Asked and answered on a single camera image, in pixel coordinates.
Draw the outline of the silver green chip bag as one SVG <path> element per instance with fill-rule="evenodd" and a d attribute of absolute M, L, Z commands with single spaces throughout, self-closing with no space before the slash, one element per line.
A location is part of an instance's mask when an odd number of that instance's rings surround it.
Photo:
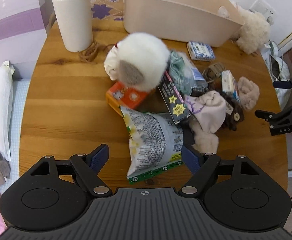
<path fill-rule="evenodd" d="M 174 124 L 169 113 L 141 113 L 123 106 L 120 111 L 129 133 L 130 184 L 183 164 L 183 130 Z"/>

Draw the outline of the beige purple knit sock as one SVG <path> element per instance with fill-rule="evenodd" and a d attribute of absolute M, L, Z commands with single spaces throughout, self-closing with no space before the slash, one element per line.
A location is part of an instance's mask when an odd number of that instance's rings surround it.
<path fill-rule="evenodd" d="M 192 117 L 189 126 L 194 133 L 194 148 L 201 153 L 216 154 L 219 139 L 215 134 L 226 118 L 226 100 L 215 90 L 200 97 L 185 96 Z"/>

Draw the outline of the black star print box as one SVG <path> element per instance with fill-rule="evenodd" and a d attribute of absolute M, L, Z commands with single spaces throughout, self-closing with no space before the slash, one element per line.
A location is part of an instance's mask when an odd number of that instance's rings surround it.
<path fill-rule="evenodd" d="M 161 83 L 157 87 L 173 122 L 177 125 L 187 120 L 190 117 L 190 111 L 167 71 L 164 72 Z"/>

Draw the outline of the bear print tissue pack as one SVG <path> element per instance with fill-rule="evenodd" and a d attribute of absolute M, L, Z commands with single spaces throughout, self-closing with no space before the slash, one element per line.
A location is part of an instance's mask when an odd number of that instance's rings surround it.
<path fill-rule="evenodd" d="M 238 85 L 230 70 L 224 70 L 221 72 L 221 81 L 222 91 L 239 102 L 240 97 Z"/>

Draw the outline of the orange bear print box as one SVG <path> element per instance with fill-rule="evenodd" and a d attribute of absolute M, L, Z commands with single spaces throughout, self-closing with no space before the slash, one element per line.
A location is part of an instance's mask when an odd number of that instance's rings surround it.
<path fill-rule="evenodd" d="M 137 109 L 148 95 L 150 95 L 150 92 L 141 92 L 127 87 L 121 82 L 116 82 L 106 92 L 106 102 L 122 117 L 121 106 Z"/>

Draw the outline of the clear bag of cotton swabs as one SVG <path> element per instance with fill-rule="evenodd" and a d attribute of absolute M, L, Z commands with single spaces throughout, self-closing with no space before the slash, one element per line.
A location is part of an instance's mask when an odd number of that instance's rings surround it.
<path fill-rule="evenodd" d="M 188 78 L 188 83 L 192 91 L 198 91 L 205 93 L 208 90 L 208 83 L 198 70 L 198 68 L 193 64 L 193 62 L 187 57 L 186 54 L 182 54 L 182 58 L 186 67 L 186 78 Z"/>

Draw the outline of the green plaid scrunchie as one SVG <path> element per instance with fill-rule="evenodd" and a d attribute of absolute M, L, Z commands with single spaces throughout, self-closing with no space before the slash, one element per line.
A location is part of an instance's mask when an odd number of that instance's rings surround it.
<path fill-rule="evenodd" d="M 172 50 L 169 59 L 169 75 L 182 95 L 191 95 L 194 85 L 191 64 L 185 53 Z"/>

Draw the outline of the brown fishbone hair clip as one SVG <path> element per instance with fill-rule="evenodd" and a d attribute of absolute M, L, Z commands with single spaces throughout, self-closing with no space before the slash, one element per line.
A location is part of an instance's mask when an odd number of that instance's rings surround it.
<path fill-rule="evenodd" d="M 101 44 L 93 41 L 92 44 L 84 51 L 78 51 L 79 59 L 85 63 L 92 63 L 101 51 L 109 51 L 114 44 Z"/>

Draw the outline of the blue white tissue pack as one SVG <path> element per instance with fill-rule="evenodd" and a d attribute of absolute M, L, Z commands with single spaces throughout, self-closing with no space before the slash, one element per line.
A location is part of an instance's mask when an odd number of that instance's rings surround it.
<path fill-rule="evenodd" d="M 189 41 L 187 50 L 190 58 L 195 61 L 213 61 L 215 59 L 213 49 L 205 43 Z"/>

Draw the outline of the striped light blue cloth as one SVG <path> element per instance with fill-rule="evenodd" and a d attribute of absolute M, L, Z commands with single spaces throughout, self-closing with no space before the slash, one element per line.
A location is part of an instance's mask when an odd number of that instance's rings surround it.
<path fill-rule="evenodd" d="M 275 41 L 269 40 L 260 49 L 272 82 L 287 81 L 290 78 L 289 67 L 283 59 L 283 53 Z M 290 90 L 275 88 L 281 110 L 284 109 L 290 97 Z"/>

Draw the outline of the white fluffy plush toy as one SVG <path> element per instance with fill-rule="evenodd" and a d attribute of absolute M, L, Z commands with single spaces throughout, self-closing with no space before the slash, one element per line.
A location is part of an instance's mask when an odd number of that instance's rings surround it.
<path fill-rule="evenodd" d="M 235 2 L 232 4 L 239 12 L 244 25 L 232 35 L 231 39 L 243 52 L 252 54 L 268 42 L 270 24 L 261 13 L 243 9 Z"/>

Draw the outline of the beige plastic storage bin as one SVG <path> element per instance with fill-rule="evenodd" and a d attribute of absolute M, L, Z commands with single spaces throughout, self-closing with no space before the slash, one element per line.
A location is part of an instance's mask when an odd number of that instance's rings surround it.
<path fill-rule="evenodd" d="M 222 46 L 244 21 L 229 0 L 124 0 L 124 28 L 181 42 Z"/>

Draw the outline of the white thermos bottle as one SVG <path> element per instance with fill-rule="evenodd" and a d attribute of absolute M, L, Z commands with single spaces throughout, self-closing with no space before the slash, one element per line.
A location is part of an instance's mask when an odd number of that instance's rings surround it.
<path fill-rule="evenodd" d="M 66 49 L 75 53 L 86 50 L 93 42 L 90 0 L 52 0 L 52 2 Z"/>

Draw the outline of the lilac headboard panel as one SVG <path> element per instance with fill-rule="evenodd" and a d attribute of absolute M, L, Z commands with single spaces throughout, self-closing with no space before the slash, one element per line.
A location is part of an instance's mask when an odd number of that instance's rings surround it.
<path fill-rule="evenodd" d="M 0 0 L 0 65 L 32 68 L 48 36 L 51 0 Z"/>

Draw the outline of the white wall socket panel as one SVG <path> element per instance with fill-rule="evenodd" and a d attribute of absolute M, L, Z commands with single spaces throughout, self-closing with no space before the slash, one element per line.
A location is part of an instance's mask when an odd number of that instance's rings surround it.
<path fill-rule="evenodd" d="M 250 6 L 250 11 L 262 14 L 270 25 L 274 24 L 277 17 L 275 9 L 265 0 L 255 0 L 253 5 Z"/>

